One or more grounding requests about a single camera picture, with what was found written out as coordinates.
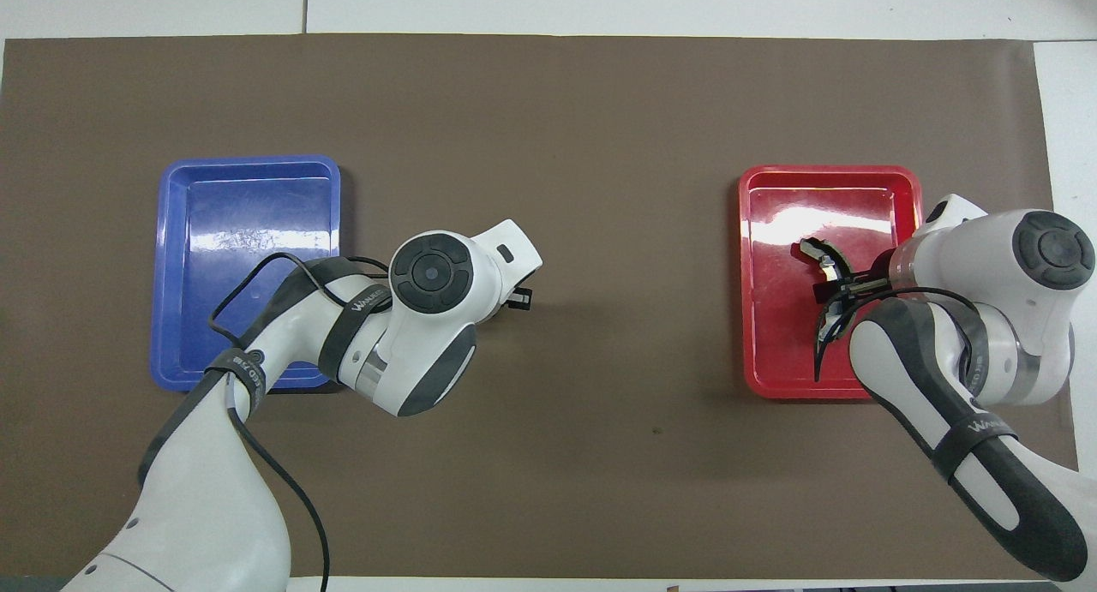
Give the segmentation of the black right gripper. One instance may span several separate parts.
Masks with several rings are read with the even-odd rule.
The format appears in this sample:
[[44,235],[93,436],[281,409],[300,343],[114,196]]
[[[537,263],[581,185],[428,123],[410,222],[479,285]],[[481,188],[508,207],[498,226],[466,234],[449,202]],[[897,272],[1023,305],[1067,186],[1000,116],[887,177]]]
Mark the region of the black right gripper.
[[835,271],[835,283],[838,286],[812,287],[814,299],[819,306],[830,306],[834,303],[851,306],[855,301],[862,301],[868,296],[892,288],[886,269],[856,272],[849,267],[836,266]]

